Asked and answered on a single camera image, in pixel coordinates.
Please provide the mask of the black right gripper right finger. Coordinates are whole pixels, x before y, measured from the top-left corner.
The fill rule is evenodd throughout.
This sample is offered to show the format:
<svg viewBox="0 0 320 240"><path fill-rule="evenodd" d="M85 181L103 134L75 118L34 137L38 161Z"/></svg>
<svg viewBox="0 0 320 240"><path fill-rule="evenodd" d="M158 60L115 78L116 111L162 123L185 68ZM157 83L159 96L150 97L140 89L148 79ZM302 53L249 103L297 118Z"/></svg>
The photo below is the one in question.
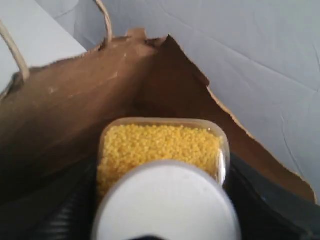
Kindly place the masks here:
<svg viewBox="0 0 320 240"><path fill-rule="evenodd" d="M225 190L244 240L318 240L320 207L271 182L232 154Z"/></svg>

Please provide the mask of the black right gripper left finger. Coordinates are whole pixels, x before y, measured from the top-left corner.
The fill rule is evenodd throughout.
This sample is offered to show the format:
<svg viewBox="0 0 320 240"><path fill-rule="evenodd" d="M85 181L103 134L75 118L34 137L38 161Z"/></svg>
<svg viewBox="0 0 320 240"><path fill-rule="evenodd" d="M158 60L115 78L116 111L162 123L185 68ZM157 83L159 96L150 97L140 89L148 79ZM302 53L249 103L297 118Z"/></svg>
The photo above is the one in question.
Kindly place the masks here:
<svg viewBox="0 0 320 240"><path fill-rule="evenodd" d="M89 240L96 209L96 160L67 167L37 189L0 193L2 240Z"/></svg>

